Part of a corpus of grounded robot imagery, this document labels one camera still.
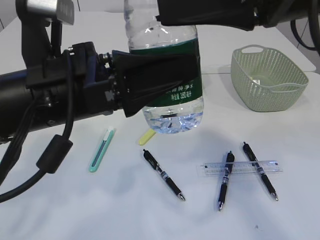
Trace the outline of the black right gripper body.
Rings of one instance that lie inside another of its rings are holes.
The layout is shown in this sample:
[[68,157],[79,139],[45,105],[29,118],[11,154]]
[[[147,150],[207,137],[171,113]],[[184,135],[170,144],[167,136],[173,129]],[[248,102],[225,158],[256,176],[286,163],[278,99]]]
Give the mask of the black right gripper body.
[[259,24],[252,0],[158,0],[164,26],[215,25],[252,31]]

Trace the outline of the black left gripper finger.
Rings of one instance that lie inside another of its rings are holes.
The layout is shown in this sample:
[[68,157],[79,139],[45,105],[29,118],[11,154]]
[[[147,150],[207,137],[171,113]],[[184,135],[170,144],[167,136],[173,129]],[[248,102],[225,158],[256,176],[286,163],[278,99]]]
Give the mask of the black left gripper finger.
[[114,50],[112,60],[114,87],[127,118],[200,73],[194,53],[141,55]]

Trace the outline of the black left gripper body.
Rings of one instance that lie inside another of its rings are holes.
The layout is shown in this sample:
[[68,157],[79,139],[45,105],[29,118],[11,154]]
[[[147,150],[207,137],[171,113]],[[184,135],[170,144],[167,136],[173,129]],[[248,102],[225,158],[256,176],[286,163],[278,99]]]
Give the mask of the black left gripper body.
[[108,54],[104,59],[96,52],[92,42],[73,45],[73,51],[60,56],[49,56],[26,69],[25,87],[35,96],[43,94],[53,103],[48,113],[54,117],[62,114],[68,104],[68,82],[72,82],[75,117],[89,118],[110,115],[123,108],[119,74]]

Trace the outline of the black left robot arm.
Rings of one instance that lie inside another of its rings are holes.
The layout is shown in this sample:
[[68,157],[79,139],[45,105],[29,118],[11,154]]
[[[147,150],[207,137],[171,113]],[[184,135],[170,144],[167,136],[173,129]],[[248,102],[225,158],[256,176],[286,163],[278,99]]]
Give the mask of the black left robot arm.
[[[114,50],[106,60],[92,42],[73,45],[75,120],[111,115],[126,117],[200,74],[197,53],[131,54]],[[30,131],[58,126],[67,119],[67,63],[48,59],[33,68],[0,77],[0,135],[15,134],[28,105],[38,100]]]

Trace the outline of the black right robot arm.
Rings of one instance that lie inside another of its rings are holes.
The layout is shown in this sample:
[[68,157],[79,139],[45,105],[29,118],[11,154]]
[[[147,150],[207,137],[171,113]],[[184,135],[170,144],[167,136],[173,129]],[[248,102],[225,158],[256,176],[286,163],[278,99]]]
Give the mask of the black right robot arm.
[[164,26],[216,25],[252,31],[308,16],[309,0],[158,0]]

